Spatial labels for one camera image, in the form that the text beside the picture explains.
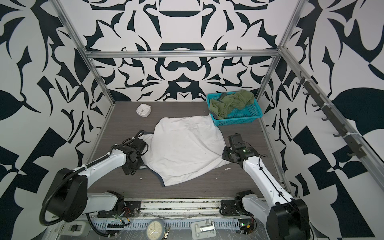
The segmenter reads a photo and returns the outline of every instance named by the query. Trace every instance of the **blue basket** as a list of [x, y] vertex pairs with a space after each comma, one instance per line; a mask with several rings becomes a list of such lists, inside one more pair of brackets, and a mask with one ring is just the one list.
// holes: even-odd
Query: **blue basket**
[[[207, 95], [208, 108], [209, 108], [209, 101], [211, 99], [217, 100], [221, 94], [222, 93], [210, 93]], [[216, 126], [253, 122], [256, 118], [261, 118], [262, 116], [263, 116], [263, 112], [259, 104], [257, 103], [256, 99], [253, 104], [246, 105], [244, 109], [235, 108], [227, 116], [226, 119], [217, 120], [211, 114], [212, 120], [214, 121], [214, 124]]]

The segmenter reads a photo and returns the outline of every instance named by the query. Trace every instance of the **green cloth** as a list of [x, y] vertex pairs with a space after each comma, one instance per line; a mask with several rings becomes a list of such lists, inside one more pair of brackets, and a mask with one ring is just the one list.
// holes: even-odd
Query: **green cloth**
[[255, 96], [253, 93], [247, 90], [240, 90], [218, 100], [211, 99], [209, 101], [209, 111], [215, 119], [226, 119], [234, 108], [243, 109], [246, 105], [253, 104], [254, 101]]

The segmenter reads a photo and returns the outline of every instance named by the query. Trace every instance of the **patterned wall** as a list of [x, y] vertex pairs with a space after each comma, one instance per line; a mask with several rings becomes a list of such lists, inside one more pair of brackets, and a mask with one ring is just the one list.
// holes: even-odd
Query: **patterned wall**
[[310, 0], [288, 49], [384, 158], [384, 1]]
[[47, 0], [1, 1], [0, 62], [0, 235], [32, 239], [56, 172], [89, 157], [110, 104]]
[[93, 51], [277, 48], [297, 0], [62, 0]]
[[271, 57], [103, 58], [95, 65], [116, 101], [204, 101], [206, 94], [256, 94]]
[[[289, 51], [382, 157], [384, 2], [310, 0]], [[384, 192], [284, 60], [260, 105], [292, 193], [307, 204], [319, 239], [381, 239]]]

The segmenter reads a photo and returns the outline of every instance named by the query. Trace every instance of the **white plastic device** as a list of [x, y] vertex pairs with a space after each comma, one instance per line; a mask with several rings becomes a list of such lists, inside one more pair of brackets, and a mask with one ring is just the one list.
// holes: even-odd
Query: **white plastic device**
[[151, 113], [151, 106], [147, 104], [140, 104], [140, 106], [136, 109], [136, 113], [143, 118], [146, 118]]

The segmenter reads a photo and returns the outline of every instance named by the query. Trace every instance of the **round clock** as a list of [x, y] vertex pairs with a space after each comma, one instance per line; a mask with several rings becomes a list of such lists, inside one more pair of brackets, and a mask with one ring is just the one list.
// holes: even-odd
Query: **round clock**
[[161, 240], [165, 233], [166, 226], [161, 219], [152, 220], [146, 228], [146, 235], [148, 240]]

